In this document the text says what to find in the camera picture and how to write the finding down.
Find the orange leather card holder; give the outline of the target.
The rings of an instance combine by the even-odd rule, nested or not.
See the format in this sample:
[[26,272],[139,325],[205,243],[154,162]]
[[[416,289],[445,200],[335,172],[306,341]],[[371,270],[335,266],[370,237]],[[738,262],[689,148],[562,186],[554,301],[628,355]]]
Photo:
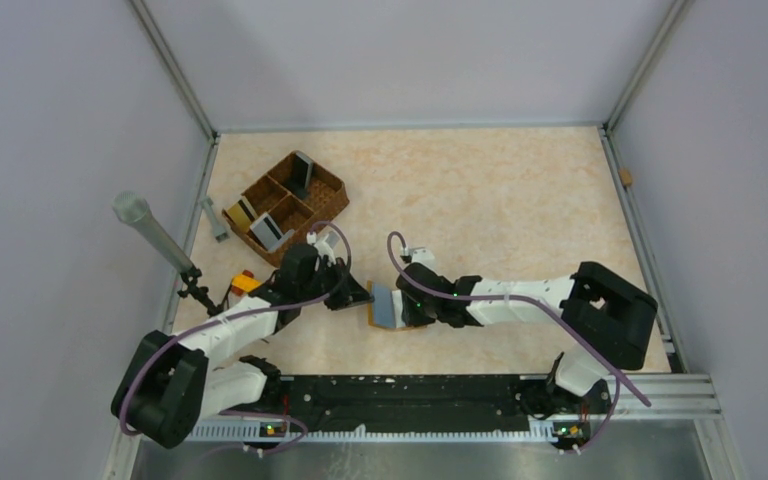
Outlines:
[[367,283],[367,289],[372,297],[372,302],[367,305],[369,326],[392,332],[417,329],[402,318],[404,305],[400,290],[391,290],[372,281]]

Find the brown wicker divided basket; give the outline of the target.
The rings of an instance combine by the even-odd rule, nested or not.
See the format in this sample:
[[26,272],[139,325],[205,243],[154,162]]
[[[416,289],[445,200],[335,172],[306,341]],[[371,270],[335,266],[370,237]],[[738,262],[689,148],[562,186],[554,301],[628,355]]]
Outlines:
[[232,228],[226,220],[224,210],[236,201],[222,210],[222,217],[228,222],[231,231],[257,255],[275,267],[280,265],[281,259],[290,245],[303,242],[310,230],[316,232],[320,230],[314,225],[316,222],[334,220],[349,205],[347,188],[343,180],[309,155],[315,162],[310,194],[306,199],[301,200],[291,193],[286,187],[286,183],[290,176],[291,155],[294,151],[275,164],[236,198],[237,201],[241,195],[246,196],[259,216],[263,213],[269,213],[283,230],[296,230],[295,234],[276,252],[266,252],[250,231],[242,233]]

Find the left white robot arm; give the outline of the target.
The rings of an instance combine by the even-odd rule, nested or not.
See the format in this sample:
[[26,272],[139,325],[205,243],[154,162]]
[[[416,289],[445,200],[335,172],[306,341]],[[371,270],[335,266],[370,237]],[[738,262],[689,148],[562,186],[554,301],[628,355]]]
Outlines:
[[247,404],[268,413],[279,404],[278,369],[263,359],[241,357],[241,349],[277,334],[305,307],[339,311],[372,302],[351,274],[350,245],[332,225],[325,234],[309,232],[290,246],[280,266],[228,309],[176,334],[146,334],[111,401],[111,413],[128,436],[144,435],[171,449],[202,419]]

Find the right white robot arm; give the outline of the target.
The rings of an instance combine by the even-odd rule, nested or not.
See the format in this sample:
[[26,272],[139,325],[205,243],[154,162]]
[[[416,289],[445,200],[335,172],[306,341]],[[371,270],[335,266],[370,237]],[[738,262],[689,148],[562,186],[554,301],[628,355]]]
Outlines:
[[592,386],[611,375],[644,405],[645,394],[629,379],[645,362],[658,312],[657,301],[604,265],[582,262],[555,279],[501,281],[479,275],[448,280],[436,273],[432,255],[404,249],[392,255],[397,291],[407,324],[440,322],[453,328],[550,321],[576,342],[562,353],[546,385],[549,404],[572,412]]

